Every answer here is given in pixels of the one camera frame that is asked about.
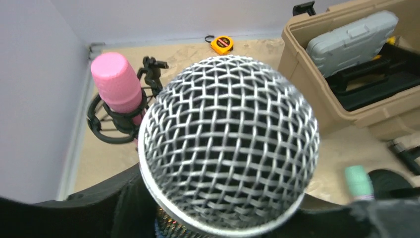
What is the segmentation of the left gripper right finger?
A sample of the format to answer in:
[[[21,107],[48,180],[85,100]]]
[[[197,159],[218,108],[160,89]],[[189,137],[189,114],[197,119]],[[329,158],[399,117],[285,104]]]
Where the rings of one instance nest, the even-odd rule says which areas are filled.
[[[420,188],[390,170],[369,172],[373,201],[338,205],[307,194],[298,212],[268,238],[418,238]]]

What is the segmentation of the glitter silver microphone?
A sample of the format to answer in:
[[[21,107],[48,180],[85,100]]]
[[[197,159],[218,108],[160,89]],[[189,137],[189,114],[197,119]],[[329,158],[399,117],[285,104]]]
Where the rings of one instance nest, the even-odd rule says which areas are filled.
[[[319,155],[319,126],[271,66],[217,56],[184,69],[139,129],[143,181],[166,213],[222,238],[273,231],[298,210]]]

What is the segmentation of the teal microphone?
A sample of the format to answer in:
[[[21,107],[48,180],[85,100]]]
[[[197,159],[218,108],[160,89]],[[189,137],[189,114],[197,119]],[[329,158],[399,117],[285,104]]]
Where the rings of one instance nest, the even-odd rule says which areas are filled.
[[[344,170],[344,176],[349,193],[354,200],[374,200],[373,186],[361,165],[348,166]]]

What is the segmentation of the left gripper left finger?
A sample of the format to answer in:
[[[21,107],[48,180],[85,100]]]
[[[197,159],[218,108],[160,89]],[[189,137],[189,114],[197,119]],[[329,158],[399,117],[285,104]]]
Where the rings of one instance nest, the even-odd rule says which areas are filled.
[[[1,198],[2,238],[154,238],[156,203],[134,165],[64,201]]]

